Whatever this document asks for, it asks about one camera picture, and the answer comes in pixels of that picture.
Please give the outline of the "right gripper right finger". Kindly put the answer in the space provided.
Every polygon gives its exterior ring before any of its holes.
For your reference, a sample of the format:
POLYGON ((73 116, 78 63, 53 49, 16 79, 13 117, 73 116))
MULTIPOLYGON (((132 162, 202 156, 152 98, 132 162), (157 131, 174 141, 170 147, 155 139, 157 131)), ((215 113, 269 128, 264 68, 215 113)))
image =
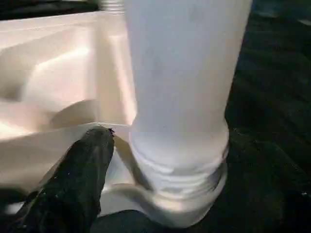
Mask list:
POLYGON ((311 178, 278 145, 237 129, 230 145, 240 163, 253 233, 309 233, 311 178))

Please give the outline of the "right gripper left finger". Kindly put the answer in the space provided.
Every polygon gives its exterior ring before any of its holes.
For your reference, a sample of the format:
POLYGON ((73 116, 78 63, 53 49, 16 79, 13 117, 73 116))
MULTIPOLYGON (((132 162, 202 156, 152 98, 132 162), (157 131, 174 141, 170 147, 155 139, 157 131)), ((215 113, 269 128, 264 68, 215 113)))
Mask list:
POLYGON ((88 233, 114 152, 114 131, 94 127, 74 142, 27 196, 8 233, 88 233))

